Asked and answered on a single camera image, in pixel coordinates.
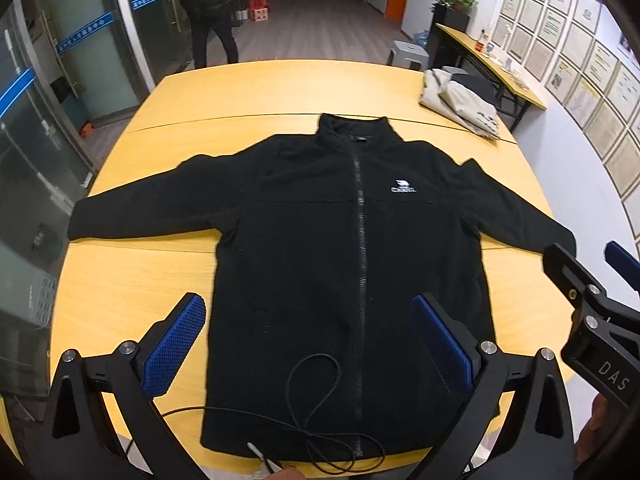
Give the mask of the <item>operator right hand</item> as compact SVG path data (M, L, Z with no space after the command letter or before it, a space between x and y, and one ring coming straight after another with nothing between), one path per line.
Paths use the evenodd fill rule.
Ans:
M608 457L608 445L622 423L625 411L598 393L591 405L591 416L574 445L574 469L587 470Z

